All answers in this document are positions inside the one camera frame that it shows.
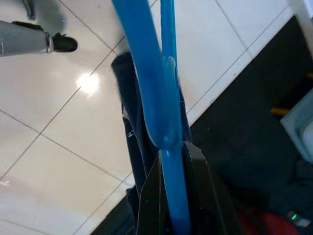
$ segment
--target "small logo on garment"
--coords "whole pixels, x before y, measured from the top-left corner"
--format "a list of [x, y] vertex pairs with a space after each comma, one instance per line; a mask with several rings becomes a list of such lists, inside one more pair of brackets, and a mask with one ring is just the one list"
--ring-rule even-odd
[[131, 131], [130, 133], [127, 134], [128, 138], [132, 137], [135, 134], [134, 131]]

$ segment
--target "navy blue garment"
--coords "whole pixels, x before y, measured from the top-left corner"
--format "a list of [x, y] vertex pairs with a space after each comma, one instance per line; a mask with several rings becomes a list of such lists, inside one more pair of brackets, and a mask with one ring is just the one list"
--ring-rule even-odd
[[[130, 52], [117, 56], [112, 63], [112, 69], [120, 92], [128, 151], [135, 179], [135, 187], [128, 190], [127, 199], [137, 222], [140, 192], [159, 149], [150, 141], [146, 130], [140, 91]], [[182, 137], [184, 141], [191, 142], [191, 132], [181, 93], [180, 101]]]

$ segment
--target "white tile floor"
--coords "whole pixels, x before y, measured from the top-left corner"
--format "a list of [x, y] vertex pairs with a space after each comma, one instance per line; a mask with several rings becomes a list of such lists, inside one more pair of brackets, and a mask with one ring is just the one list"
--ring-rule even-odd
[[[190, 123], [293, 12], [307, 17], [287, 0], [196, 2], [176, 1]], [[149, 3], [160, 36], [160, 2]], [[22, 3], [0, 1], [0, 20], [27, 21]], [[35, 23], [79, 48], [0, 58], [0, 234], [87, 235], [134, 184], [110, 72], [128, 44], [111, 0], [38, 0]]]

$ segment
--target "gray trouser leg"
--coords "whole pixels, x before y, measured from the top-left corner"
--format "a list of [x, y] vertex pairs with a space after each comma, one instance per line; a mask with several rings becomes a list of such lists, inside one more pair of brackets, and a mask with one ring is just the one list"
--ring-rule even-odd
[[48, 33], [0, 21], [0, 57], [52, 51]]

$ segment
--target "blue plastic hanger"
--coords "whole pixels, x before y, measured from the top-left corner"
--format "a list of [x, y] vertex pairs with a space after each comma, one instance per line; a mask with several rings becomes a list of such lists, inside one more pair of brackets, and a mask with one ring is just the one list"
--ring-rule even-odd
[[151, 141], [161, 150], [170, 217], [177, 235], [190, 234], [182, 163], [182, 129], [173, 0], [161, 0], [162, 53], [147, 0], [112, 0], [135, 64]]

